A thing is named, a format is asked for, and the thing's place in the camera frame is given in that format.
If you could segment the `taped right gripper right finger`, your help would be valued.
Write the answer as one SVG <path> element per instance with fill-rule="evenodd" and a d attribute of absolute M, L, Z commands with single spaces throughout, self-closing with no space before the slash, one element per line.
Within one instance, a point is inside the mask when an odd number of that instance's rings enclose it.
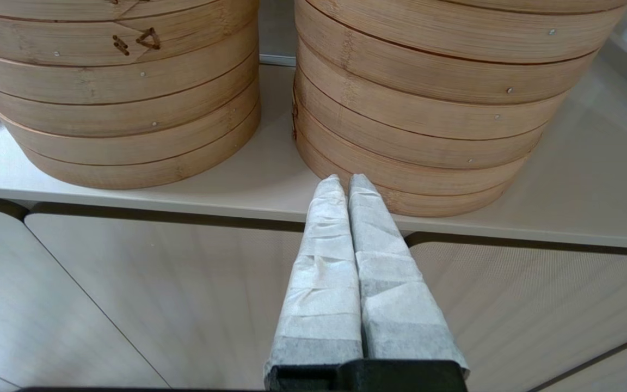
<path fill-rule="evenodd" d="M 359 274 L 367 355 L 381 360 L 466 359 L 376 187 L 349 182 L 348 212 Z"/>

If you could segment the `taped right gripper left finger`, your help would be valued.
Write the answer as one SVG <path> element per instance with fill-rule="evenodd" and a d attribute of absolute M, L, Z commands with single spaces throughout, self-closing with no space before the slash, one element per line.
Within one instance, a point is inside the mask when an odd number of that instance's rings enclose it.
<path fill-rule="evenodd" d="M 363 357 L 359 275 L 338 176 L 315 189 L 267 369 L 339 365 Z"/>

